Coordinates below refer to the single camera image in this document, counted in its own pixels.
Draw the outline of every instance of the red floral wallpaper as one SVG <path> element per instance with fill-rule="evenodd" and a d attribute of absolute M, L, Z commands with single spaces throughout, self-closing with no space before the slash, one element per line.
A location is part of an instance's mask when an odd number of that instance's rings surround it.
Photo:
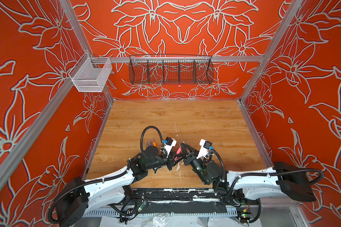
<path fill-rule="evenodd" d="M 57 0 L 0 1 L 0 163 L 82 54 Z"/>
<path fill-rule="evenodd" d="M 340 0 L 303 2 L 246 107 L 273 161 L 325 172 L 303 204 L 312 226 L 341 226 Z"/>
<path fill-rule="evenodd" d="M 263 55 L 291 1 L 71 0 L 95 56 Z M 108 81 L 117 99 L 239 98 L 255 62 L 216 63 L 210 85 L 131 85 L 126 64 Z"/>
<path fill-rule="evenodd" d="M 109 103 L 71 89 L 0 192 L 0 226 L 47 226 L 52 200 L 82 176 Z"/>

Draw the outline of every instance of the white mesh basket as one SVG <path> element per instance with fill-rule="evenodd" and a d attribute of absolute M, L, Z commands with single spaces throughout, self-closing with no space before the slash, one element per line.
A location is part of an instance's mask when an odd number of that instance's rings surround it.
<path fill-rule="evenodd" d="M 95 65 L 91 63 L 91 58 L 87 53 L 80 61 L 84 62 L 79 70 L 74 75 L 71 75 L 72 72 L 69 73 L 77 90 L 79 92 L 102 92 L 112 70 L 110 59 L 106 60 L 103 68 L 94 68 Z"/>

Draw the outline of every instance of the wooden tabletop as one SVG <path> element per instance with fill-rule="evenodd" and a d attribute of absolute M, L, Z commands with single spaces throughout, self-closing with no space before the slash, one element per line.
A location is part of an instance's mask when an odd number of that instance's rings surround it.
<path fill-rule="evenodd" d="M 163 139 L 177 140 L 176 151 L 184 141 L 197 150 L 200 140 L 210 141 L 220 154 L 225 168 L 234 171 L 264 169 L 259 152 L 250 135 L 236 101 L 115 101 L 92 160 L 87 179 L 97 178 L 127 165 L 127 160 L 140 152 L 140 136 L 145 127 L 159 128 Z M 160 139 L 149 129 L 145 141 Z M 211 187 L 205 186 L 183 161 L 173 170 L 163 167 L 131 185 L 142 187 Z"/>

